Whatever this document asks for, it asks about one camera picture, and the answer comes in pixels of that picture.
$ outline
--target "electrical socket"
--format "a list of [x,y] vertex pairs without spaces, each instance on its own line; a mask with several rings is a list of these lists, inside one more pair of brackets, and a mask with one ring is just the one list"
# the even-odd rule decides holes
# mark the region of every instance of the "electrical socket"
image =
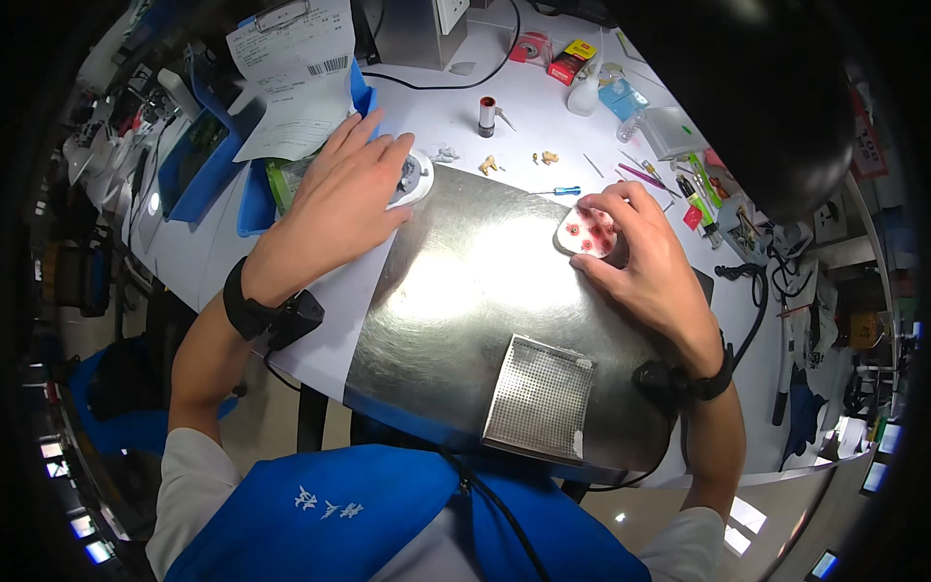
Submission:
[[843,198],[840,193],[830,198],[827,204],[819,208],[813,217],[815,223],[815,240],[818,243],[829,242],[847,236],[847,217],[844,213]]
[[437,0],[437,13],[439,14],[439,31],[449,34],[466,13],[468,2],[466,0]]

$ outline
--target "hand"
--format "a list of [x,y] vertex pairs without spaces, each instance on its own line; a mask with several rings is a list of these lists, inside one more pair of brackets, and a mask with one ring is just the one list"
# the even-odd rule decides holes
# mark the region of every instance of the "hand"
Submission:
[[276,307],[325,273],[385,242],[411,210],[385,211],[413,134],[366,143],[383,112],[355,114],[307,169],[291,209],[255,245],[242,268],[247,299]]
[[627,240],[630,258],[623,269],[587,254],[576,254],[570,263],[671,339],[694,377],[717,374],[723,360],[718,320],[656,200],[640,183],[623,182],[585,196],[578,205],[611,215]]

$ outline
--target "red and yellow box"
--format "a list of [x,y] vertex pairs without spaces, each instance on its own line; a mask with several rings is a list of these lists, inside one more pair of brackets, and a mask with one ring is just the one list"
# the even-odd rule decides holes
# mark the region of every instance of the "red and yellow box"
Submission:
[[549,76],[559,79],[563,85],[569,87],[575,74],[582,70],[586,61],[595,56],[596,48],[581,38],[573,41],[556,59],[546,68]]

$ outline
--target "barcode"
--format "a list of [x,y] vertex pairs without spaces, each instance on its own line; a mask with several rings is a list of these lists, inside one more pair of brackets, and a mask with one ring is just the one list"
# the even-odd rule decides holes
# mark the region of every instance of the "barcode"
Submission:
[[334,57],[328,61],[309,64],[307,65],[307,70],[310,71],[310,74],[313,76],[317,76],[318,74],[342,71],[347,66],[349,66],[349,55],[343,55],[342,57]]

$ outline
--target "clear plastic box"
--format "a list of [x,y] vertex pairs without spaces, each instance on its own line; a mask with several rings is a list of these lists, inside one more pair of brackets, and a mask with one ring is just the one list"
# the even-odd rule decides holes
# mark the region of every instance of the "clear plastic box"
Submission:
[[642,125],[643,137],[659,161],[706,150],[708,141],[681,107],[651,107]]

